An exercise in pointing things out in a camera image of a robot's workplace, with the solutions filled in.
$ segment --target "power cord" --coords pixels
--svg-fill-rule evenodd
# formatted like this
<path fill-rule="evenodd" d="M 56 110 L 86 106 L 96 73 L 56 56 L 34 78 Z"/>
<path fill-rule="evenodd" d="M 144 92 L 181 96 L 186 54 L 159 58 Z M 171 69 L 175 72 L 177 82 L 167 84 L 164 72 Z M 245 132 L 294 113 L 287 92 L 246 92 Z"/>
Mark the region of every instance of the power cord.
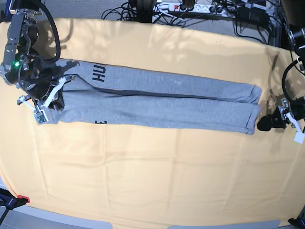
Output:
<path fill-rule="evenodd" d="M 274 16 L 272 15 L 269 15 L 270 18 L 273 18 L 277 23 L 279 23 L 280 25 L 282 25 L 283 23 L 280 22 L 278 19 L 276 19 Z"/>
<path fill-rule="evenodd" d="M 178 20 L 179 18 L 181 18 L 183 15 L 185 15 L 188 11 L 190 11 L 190 9 L 186 9 L 186 11 L 185 11 L 183 14 L 181 14 L 181 15 L 178 16 L 178 17 L 176 17 L 173 21 L 171 21 L 170 25 L 173 26 L 173 23 L 174 23 L 176 20 Z"/>
<path fill-rule="evenodd" d="M 267 29 L 267 28 L 265 28 L 265 29 L 266 29 L 266 30 L 268 31 L 268 33 L 269 33 L 268 44 L 270 44 L 271 37 L 276 37 L 276 30 L 275 30 L 274 25 L 273 25 L 271 22 L 268 23 L 268 29 Z"/>
<path fill-rule="evenodd" d="M 211 12 L 221 12 L 226 9 L 229 13 L 235 13 L 237 10 L 236 4 L 229 0 L 213 0 L 214 7 L 210 8 Z"/>
<path fill-rule="evenodd" d="M 58 35 L 58 31 L 57 31 L 54 19 L 53 19 L 51 13 L 49 12 L 49 10 L 46 8 L 46 6 L 44 4 L 42 4 L 39 0 L 30 0 L 30 1 L 34 5 L 36 5 L 40 9 L 42 9 L 42 11 L 46 14 L 46 16 L 49 20 L 49 23 L 50 23 L 51 28 L 53 30 L 54 39 L 55 39 L 56 55 L 53 58 L 47 59 L 47 60 L 44 60 L 44 61 L 47 62 L 47 63 L 55 63 L 59 60 L 59 58 L 61 56 L 61 42 L 60 42 L 60 39 L 59 39 L 59 35 Z"/>
<path fill-rule="evenodd" d="M 101 18 L 105 20 L 111 14 L 117 14 L 120 16 L 117 21 L 136 21 L 137 18 L 137 10 L 134 10 L 129 2 L 123 3 L 120 7 L 112 10 L 105 10 Z"/>
<path fill-rule="evenodd" d="M 292 62 L 294 62 L 294 58 L 293 58 L 293 56 L 292 56 L 292 48 L 290 48 L 290 56 L 291 56 Z M 296 68 L 303 76 L 305 76 L 305 74 L 304 74 L 299 68 L 297 68 L 296 65 L 295 65 L 295 68 Z"/>
<path fill-rule="evenodd" d="M 251 3 L 264 2 L 264 1 L 266 1 L 266 0 L 256 0 L 256 1 L 252 1 Z M 236 8 L 236 7 L 238 7 L 238 6 L 245 6 L 245 4 L 246 4 L 245 2 L 238 3 L 238 4 L 234 4 L 234 3 L 233 3 L 232 6 L 227 6 L 227 7 L 223 8 L 223 10 L 228 10 L 228 9 L 231 9 L 231 8 Z M 190 19 L 184 20 L 183 23 L 187 23 L 187 22 L 192 21 L 192 20 L 195 20 L 195 19 L 200 19 L 200 18 L 202 18 L 202 17 L 206 17 L 207 15 L 216 15 L 216 14 L 217 14 L 217 12 L 205 13 L 205 14 L 199 15 L 199 16 L 197 16 L 197 17 L 194 17 L 194 18 L 190 18 Z"/>
<path fill-rule="evenodd" d="M 270 0 L 266 0 L 267 2 L 269 2 L 271 5 L 278 7 L 275 3 L 271 2 Z"/>
<path fill-rule="evenodd" d="M 237 29 L 237 18 L 236 18 L 236 17 L 235 17 L 235 19 L 233 20 L 233 29 L 234 29 L 235 35 L 238 36 L 238 37 L 251 38 L 251 39 L 254 39 L 254 40 L 256 40 L 256 41 L 258 41 L 258 42 L 260 42 L 260 43 L 262 43 L 262 44 L 266 44 L 266 42 L 263 42 L 262 40 L 260 40 L 260 39 L 258 39 L 258 38 L 256 38 L 256 37 L 240 35 L 240 34 L 238 33 L 238 29 Z"/>
<path fill-rule="evenodd" d="M 260 28 L 261 28 L 261 26 L 258 25 L 257 31 L 258 31 L 259 35 L 261 36 L 262 40 L 264 41 L 264 43 L 267 44 L 267 41 L 266 41 L 264 35 L 262 34 L 262 32 L 260 31 Z"/>
<path fill-rule="evenodd" d="M 173 24 L 173 26 L 179 26 L 179 27 L 184 27 L 184 26 L 185 26 L 185 23 L 183 23 L 182 25 L 178 25 L 179 22 L 177 22 L 176 24 L 173 23 L 173 19 L 175 19 L 174 21 L 179 20 L 180 22 L 184 22 L 184 19 L 181 19 L 181 17 L 182 17 L 183 15 L 180 15 L 180 16 L 178 16 L 178 17 L 175 17 L 175 16 L 173 16 L 173 15 L 167 13 L 166 11 L 161 10 L 161 9 L 159 8 L 158 5 L 156 5 L 156 8 L 157 8 L 157 10 L 158 10 L 158 13 L 159 13 L 158 15 L 159 15 L 159 16 L 158 16 L 157 19 L 155 19 L 155 20 L 153 21 L 153 23 L 158 23 L 158 24 L 162 24 L 162 25 L 170 25 L 170 26 L 172 26 L 172 24 Z"/>
<path fill-rule="evenodd" d="M 293 66 L 296 66 L 300 61 L 301 61 L 301 58 L 298 58 L 297 60 L 292 61 L 292 63 L 285 69 L 283 77 L 282 77 L 282 90 L 284 92 L 285 97 L 291 104 L 299 105 L 299 106 L 305 105 L 305 101 L 304 100 L 299 101 L 299 100 L 292 99 L 287 93 L 285 84 L 286 84 L 286 77 L 287 77 L 288 72 L 293 68 Z"/>

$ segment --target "black clamp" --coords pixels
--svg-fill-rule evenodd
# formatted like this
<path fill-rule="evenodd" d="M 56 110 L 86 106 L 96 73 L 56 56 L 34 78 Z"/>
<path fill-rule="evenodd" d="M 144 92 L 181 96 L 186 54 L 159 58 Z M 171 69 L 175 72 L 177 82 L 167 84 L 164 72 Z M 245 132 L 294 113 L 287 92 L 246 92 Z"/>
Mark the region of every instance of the black clamp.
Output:
<path fill-rule="evenodd" d="M 4 22 L 4 21 L 5 21 L 5 14 L 4 14 L 4 11 L 1 10 L 1 12 L 0 12 L 0 23 Z"/>
<path fill-rule="evenodd" d="M 298 217 L 297 219 L 289 219 L 288 223 L 290 223 L 295 228 L 305 228 L 305 220 Z"/>
<path fill-rule="evenodd" d="M 14 197 L 8 190 L 0 188 L 0 206 L 4 206 L 5 212 L 0 218 L 0 225 L 4 221 L 9 211 L 14 210 L 15 208 L 26 205 L 30 202 L 30 199 L 24 196 Z"/>
<path fill-rule="evenodd" d="M 282 120 L 282 114 L 279 107 L 276 108 L 273 114 L 269 114 L 261 118 L 257 124 L 257 129 L 260 131 L 270 131 L 272 128 L 286 129 L 289 120 Z"/>

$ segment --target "red clamp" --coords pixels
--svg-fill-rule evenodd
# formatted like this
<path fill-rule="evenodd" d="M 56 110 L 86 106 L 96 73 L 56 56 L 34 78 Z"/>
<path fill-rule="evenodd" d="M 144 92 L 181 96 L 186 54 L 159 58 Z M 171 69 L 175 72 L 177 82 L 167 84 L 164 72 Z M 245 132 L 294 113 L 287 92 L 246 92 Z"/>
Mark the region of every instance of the red clamp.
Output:
<path fill-rule="evenodd" d="M 28 201 L 28 203 L 30 203 L 30 198 L 28 198 L 28 197 L 25 197 L 22 195 L 18 195 L 17 197 L 18 197 L 18 199 L 26 199 Z"/>

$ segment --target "power strip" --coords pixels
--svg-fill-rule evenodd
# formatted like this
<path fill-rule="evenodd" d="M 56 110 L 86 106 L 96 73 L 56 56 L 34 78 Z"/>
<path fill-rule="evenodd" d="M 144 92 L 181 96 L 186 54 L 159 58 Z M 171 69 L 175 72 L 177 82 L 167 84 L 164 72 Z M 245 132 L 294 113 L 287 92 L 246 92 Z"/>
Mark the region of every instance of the power strip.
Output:
<path fill-rule="evenodd" d="M 186 8 L 181 7 L 180 3 L 173 3 L 173 2 L 162 2 L 157 1 L 157 6 L 161 10 L 167 10 L 167 12 L 174 16 L 180 16 L 181 14 L 185 13 L 185 17 L 196 17 L 199 15 L 206 14 L 207 16 L 218 16 L 224 18 L 234 18 L 234 14 L 229 13 L 226 10 L 222 10 L 221 12 L 212 12 L 211 9 L 214 8 L 214 5 L 205 5 L 205 4 L 195 4 L 194 8 L 188 10 L 186 12 Z"/>

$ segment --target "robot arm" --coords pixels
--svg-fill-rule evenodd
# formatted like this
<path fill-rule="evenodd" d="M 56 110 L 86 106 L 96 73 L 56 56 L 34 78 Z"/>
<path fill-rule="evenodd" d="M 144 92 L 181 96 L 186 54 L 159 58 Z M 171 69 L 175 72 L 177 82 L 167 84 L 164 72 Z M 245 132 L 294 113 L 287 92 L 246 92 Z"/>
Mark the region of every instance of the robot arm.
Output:
<path fill-rule="evenodd" d="M 292 124 L 293 128 L 299 129 L 298 132 L 304 134 L 304 130 L 300 131 L 299 120 L 305 118 L 305 98 L 301 97 L 296 100 L 292 99 L 287 93 L 285 82 L 288 72 L 297 64 L 304 64 L 305 58 L 305 1 L 303 0 L 281 0 L 284 11 L 282 12 L 282 21 L 288 35 L 291 50 L 299 57 L 293 61 L 284 71 L 282 77 L 282 89 L 285 99 L 278 106 L 273 114 L 264 116 L 258 123 L 257 128 L 261 131 L 269 131 L 272 128 L 283 128 Z"/>
<path fill-rule="evenodd" d="M 42 58 L 33 48 L 39 38 L 35 21 L 35 16 L 42 15 L 39 8 L 46 14 L 55 37 L 56 55 L 51 59 Z M 55 22 L 41 0 L 16 0 L 10 5 L 10 12 L 13 16 L 0 75 L 8 85 L 16 85 L 27 94 L 18 99 L 18 105 L 30 106 L 27 100 L 34 102 L 34 117 L 41 124 L 48 121 L 44 108 L 63 109 L 61 88 L 73 76 L 54 78 L 52 68 L 48 67 L 60 58 L 60 39 Z"/>

